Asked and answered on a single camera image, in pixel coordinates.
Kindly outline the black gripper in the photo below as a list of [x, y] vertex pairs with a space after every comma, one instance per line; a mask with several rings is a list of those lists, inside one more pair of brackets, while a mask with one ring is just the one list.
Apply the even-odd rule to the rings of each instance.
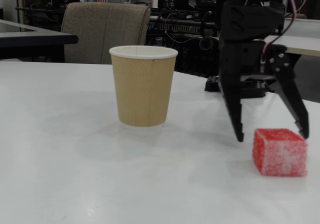
[[226, 1], [220, 18], [219, 87], [238, 142], [244, 141], [240, 83], [245, 79], [272, 80], [291, 113], [299, 134], [308, 139], [309, 114], [295, 82], [287, 48], [265, 39], [283, 21], [283, 5], [269, 6]]

